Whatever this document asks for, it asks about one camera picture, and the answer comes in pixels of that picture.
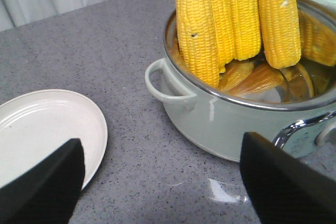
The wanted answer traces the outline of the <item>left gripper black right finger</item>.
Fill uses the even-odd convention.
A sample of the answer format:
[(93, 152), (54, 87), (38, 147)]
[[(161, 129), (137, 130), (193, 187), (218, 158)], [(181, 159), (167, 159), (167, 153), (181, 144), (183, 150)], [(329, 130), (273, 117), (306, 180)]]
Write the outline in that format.
[(258, 133), (244, 134), (239, 168), (261, 223), (335, 223), (335, 180)]

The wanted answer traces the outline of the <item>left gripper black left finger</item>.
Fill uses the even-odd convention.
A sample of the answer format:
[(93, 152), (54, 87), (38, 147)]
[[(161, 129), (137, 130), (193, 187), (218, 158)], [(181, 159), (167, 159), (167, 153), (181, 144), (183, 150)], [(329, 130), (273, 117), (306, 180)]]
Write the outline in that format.
[(68, 223), (84, 177), (83, 147), (72, 138), (1, 188), (1, 223)]

